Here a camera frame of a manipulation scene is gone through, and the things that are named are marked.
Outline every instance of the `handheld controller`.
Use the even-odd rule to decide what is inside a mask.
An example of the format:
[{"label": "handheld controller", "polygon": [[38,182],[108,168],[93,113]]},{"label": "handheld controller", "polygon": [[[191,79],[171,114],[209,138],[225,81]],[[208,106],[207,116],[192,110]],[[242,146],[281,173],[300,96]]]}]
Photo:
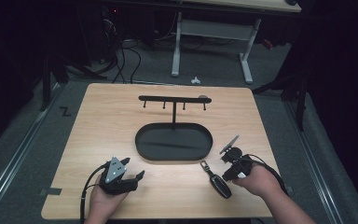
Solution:
[{"label": "handheld controller", "polygon": [[[283,192],[288,194],[286,187],[283,184],[283,180],[272,167],[268,166],[265,162],[263,162],[255,155],[242,155],[242,151],[238,147],[232,146],[234,142],[238,139],[238,137],[239,136],[236,135],[234,139],[230,143],[228,143],[228,145],[225,146],[222,151],[220,151],[220,154],[225,153],[221,158],[222,161],[231,163],[231,167],[228,168],[228,170],[226,170],[225,173],[222,175],[223,179],[226,181],[230,181],[235,178],[245,178],[251,173],[253,163],[257,163],[259,165],[264,166],[268,171],[270,171],[275,176],[275,178],[277,178]],[[253,160],[251,156],[258,158],[259,161]]]},{"label": "handheld controller", "polygon": [[142,171],[133,179],[121,179],[127,171],[125,165],[129,161],[130,158],[126,158],[122,161],[119,161],[116,157],[112,158],[109,167],[105,168],[101,174],[100,187],[105,193],[118,195],[125,192],[135,191],[138,188],[138,181],[144,177],[145,171]]}]

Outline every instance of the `left hand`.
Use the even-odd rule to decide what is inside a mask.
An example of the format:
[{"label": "left hand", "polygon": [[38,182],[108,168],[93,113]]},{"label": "left hand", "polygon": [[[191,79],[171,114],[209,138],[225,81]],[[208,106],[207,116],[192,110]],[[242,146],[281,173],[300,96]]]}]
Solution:
[{"label": "left hand", "polygon": [[[100,183],[101,176],[97,177],[95,184]],[[86,224],[104,224],[115,213],[121,202],[129,193],[118,195],[106,194],[98,185],[94,186],[89,201],[89,215]]]}]

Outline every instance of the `car key fob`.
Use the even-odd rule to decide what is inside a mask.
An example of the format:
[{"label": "car key fob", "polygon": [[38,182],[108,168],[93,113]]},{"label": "car key fob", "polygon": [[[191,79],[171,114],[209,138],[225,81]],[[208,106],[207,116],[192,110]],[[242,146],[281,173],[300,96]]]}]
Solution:
[{"label": "car key fob", "polygon": [[229,189],[226,181],[220,177],[219,175],[214,174],[208,163],[206,163],[206,161],[202,161],[201,163],[202,168],[204,169],[204,171],[206,173],[208,173],[209,177],[210,177],[210,181],[212,186],[214,187],[214,189],[220,194],[222,195],[224,198],[229,198],[231,196],[231,190]]}]

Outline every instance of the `right hand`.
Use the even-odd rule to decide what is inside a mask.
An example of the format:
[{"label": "right hand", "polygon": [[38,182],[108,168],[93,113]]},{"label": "right hand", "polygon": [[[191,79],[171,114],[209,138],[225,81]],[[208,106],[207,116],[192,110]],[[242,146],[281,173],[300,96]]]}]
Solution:
[{"label": "right hand", "polygon": [[254,195],[265,197],[270,193],[282,191],[275,176],[262,165],[253,163],[251,173],[245,178],[233,179],[232,183],[246,188]]}]

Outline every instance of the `wooden table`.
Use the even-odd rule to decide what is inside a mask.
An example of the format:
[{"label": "wooden table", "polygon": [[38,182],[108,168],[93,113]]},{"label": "wooden table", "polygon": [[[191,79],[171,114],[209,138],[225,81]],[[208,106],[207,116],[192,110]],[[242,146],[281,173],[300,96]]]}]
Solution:
[{"label": "wooden table", "polygon": [[[46,219],[77,219],[81,191],[90,174],[112,156],[131,158],[126,178],[145,170],[144,179],[130,193],[112,218],[202,218],[271,217],[264,202],[246,189],[228,183],[232,196],[221,197],[201,169],[200,161],[148,161],[135,146],[138,130],[153,122],[171,122],[172,104],[144,102],[139,95],[199,97],[206,95],[210,104],[178,105],[176,122],[195,122],[213,136],[213,146],[205,160],[211,170],[222,175],[230,166],[219,151],[236,134],[234,144],[244,153],[261,157],[277,169],[269,140],[258,113],[254,96],[245,88],[149,86],[91,84],[79,109],[76,122],[63,152],[52,188],[60,195],[48,195],[42,210]],[[86,200],[86,214],[89,196]]]}]

